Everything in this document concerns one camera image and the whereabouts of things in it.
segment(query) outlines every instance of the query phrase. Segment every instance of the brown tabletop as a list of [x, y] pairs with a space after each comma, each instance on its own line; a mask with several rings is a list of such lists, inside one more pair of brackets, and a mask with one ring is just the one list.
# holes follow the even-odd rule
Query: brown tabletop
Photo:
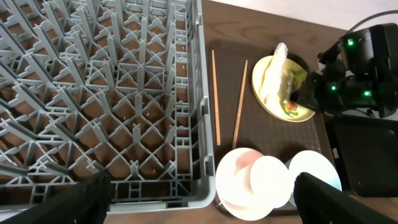
[[[311, 70], [316, 70], [316, 55], [325, 51], [345, 31], [298, 21], [282, 16], [202, 0], [206, 44], [215, 39], [229, 39], [261, 46], [287, 44], [300, 52]], [[322, 115], [316, 114], [319, 123]], [[325, 128], [317, 127], [322, 150], [329, 150]], [[371, 208], [398, 220], [398, 198], [357, 198]], [[182, 211], [108, 215], [105, 223], [246, 223], [220, 215], [213, 205]], [[301, 223], [300, 217], [268, 217], [251, 223]]]

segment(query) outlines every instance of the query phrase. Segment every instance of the black tray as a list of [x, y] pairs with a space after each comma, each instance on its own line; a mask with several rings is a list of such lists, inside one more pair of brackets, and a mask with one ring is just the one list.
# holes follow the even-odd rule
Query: black tray
[[[221, 132], [220, 146], [216, 145], [215, 136], [211, 50], [215, 51], [216, 59]], [[252, 70], [261, 58], [273, 55], [273, 48], [242, 44], [230, 40], [216, 40], [207, 46], [206, 52], [216, 166], [221, 158], [232, 148], [245, 60], [248, 60], [248, 71], [237, 147], [250, 147], [262, 152], [264, 155], [275, 156], [282, 162], [287, 162], [302, 150], [314, 150], [322, 153], [333, 163], [322, 116], [316, 114], [308, 121], [301, 123], [282, 121], [269, 114], [254, 96], [251, 83]], [[288, 58], [308, 71], [307, 64], [299, 56], [289, 53]], [[320, 144], [319, 135], [323, 138], [323, 144]], [[281, 208], [274, 209], [269, 216], [297, 214], [296, 208], [287, 203]]]
[[342, 116], [327, 122], [343, 190], [398, 197], [398, 122]]

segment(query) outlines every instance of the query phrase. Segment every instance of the chopstick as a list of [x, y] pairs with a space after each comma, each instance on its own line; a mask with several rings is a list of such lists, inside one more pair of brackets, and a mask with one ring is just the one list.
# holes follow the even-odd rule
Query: chopstick
[[218, 114], [218, 94], [217, 94], [217, 77], [216, 77], [216, 62], [214, 57], [214, 50], [211, 51], [213, 61], [213, 91], [214, 91], [214, 111], [216, 115], [216, 140], [217, 146], [221, 145], [220, 136], [220, 116]]
[[246, 72], [248, 70], [248, 61], [244, 64], [243, 78], [242, 78], [242, 86], [241, 86], [241, 95], [239, 97], [239, 105], [238, 105], [238, 113], [236, 115], [236, 123], [234, 130], [234, 138], [232, 142], [232, 149], [236, 148], [236, 141], [238, 140], [238, 132], [239, 132], [239, 124], [241, 121], [241, 113], [242, 113], [242, 103], [243, 103], [243, 95], [244, 95], [244, 86], [246, 84]]

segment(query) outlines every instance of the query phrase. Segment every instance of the stack of plates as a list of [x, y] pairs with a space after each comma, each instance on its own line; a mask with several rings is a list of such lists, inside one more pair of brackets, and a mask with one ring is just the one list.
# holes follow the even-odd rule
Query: stack of plates
[[293, 187], [294, 180], [280, 160], [249, 148], [229, 152], [216, 172], [221, 203], [232, 215], [248, 221], [285, 205]]

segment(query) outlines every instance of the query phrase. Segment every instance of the dish rack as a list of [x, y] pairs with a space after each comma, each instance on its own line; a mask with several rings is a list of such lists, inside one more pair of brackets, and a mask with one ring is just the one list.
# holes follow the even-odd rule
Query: dish rack
[[0, 11], [0, 210], [103, 169], [109, 213], [211, 203], [200, 0], [4, 0]]

